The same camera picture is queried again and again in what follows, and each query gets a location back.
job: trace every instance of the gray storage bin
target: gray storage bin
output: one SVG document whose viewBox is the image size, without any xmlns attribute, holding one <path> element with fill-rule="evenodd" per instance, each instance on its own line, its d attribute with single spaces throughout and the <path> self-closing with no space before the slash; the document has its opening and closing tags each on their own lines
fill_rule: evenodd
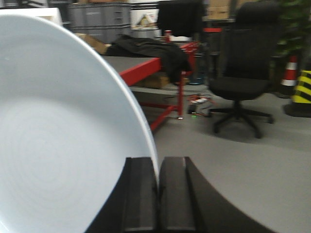
<svg viewBox="0 0 311 233">
<path fill-rule="evenodd" d="M 98 27 L 131 23 L 131 4 L 107 2 L 68 7 L 73 27 Z"/>
<path fill-rule="evenodd" d="M 106 44 L 110 44 L 122 34 L 131 35 L 130 24 L 102 27 L 72 27 L 71 30 L 74 33 L 91 35 Z"/>
<path fill-rule="evenodd" d="M 17 0 L 3 0 L 3 7 L 6 8 L 18 8 L 18 1 Z"/>
</svg>

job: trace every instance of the concrete floor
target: concrete floor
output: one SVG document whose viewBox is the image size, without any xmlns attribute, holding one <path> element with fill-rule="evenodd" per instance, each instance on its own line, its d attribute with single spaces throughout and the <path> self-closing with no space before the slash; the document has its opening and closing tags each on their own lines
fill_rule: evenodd
<svg viewBox="0 0 311 233">
<path fill-rule="evenodd" d="M 167 95 L 135 95 L 138 100 L 176 101 Z M 213 101 L 215 107 L 231 105 L 219 97 Z M 273 114 L 274 124 L 262 117 L 254 119 L 262 139 L 255 138 L 240 120 L 232 120 L 214 134 L 212 123 L 221 114 L 213 118 L 184 114 L 183 120 L 172 114 L 153 133 L 159 162 L 166 156 L 188 156 L 225 198 L 258 222 L 282 233 L 310 232 L 311 118 L 284 114 L 282 106 L 289 102 L 273 94 L 243 102 L 244 107 Z M 157 111 L 144 109 L 148 120 Z"/>
</svg>

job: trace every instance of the chair seat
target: chair seat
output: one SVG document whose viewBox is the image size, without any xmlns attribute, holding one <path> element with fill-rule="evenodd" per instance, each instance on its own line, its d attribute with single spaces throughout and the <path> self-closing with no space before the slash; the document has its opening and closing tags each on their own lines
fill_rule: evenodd
<svg viewBox="0 0 311 233">
<path fill-rule="evenodd" d="M 209 83 L 209 89 L 226 100 L 253 100 L 264 93 L 269 84 L 268 80 L 220 77 Z"/>
</svg>

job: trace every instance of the yellow and black striped barrier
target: yellow and black striped barrier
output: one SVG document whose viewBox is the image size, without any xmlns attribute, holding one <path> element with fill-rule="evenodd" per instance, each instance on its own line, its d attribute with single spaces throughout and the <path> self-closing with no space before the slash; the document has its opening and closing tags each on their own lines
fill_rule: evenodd
<svg viewBox="0 0 311 233">
<path fill-rule="evenodd" d="M 294 89 L 292 103 L 284 106 L 287 115 L 311 117 L 311 71 L 303 70 Z"/>
</svg>

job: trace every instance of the chair backrest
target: chair backrest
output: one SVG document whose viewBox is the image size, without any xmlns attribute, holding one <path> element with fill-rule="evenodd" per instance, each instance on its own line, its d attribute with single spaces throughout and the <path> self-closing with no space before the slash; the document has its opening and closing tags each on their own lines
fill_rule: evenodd
<svg viewBox="0 0 311 233">
<path fill-rule="evenodd" d="M 280 37 L 279 7 L 273 1 L 247 2 L 225 32 L 225 76 L 269 79 L 270 60 Z"/>
<path fill-rule="evenodd" d="M 162 0 L 158 3 L 157 26 L 164 35 L 171 30 L 174 36 L 192 37 L 203 31 L 202 0 Z"/>
</svg>

